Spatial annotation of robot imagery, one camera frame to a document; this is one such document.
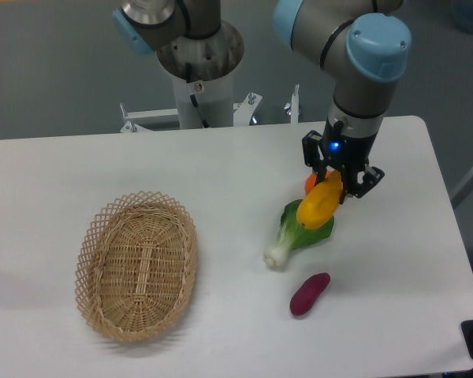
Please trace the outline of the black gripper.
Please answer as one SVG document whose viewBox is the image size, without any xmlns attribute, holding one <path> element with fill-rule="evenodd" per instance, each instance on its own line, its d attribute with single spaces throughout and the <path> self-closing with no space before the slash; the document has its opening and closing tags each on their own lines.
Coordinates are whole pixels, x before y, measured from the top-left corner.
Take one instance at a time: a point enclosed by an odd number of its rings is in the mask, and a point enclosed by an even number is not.
<svg viewBox="0 0 473 378">
<path fill-rule="evenodd" d="M 383 170 L 369 163 L 378 133 L 355 137 L 346 135 L 345 129 L 344 121 L 328 120 L 323 135 L 309 131 L 302 138 L 304 164 L 316 175 L 315 185 L 325 180 L 329 167 L 341 172 L 340 205 L 348 197 L 362 198 L 385 176 Z"/>
</svg>

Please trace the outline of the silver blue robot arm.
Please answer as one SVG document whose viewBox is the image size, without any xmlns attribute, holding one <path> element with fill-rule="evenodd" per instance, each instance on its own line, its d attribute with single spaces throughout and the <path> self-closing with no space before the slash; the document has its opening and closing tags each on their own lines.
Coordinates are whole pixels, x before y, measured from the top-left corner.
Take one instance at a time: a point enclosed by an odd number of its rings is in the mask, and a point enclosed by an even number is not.
<svg viewBox="0 0 473 378">
<path fill-rule="evenodd" d="M 302 140 L 304 162 L 325 179 L 341 174 L 341 197 L 364 196 L 384 172 L 369 154 L 412 46 L 393 12 L 398 1 L 279 1 L 273 26 L 292 51 L 336 82 L 323 133 Z M 233 124 L 231 76 L 244 56 L 240 33 L 218 1 L 123 1 L 114 24 L 137 54 L 155 54 L 177 85 L 182 128 Z"/>
</svg>

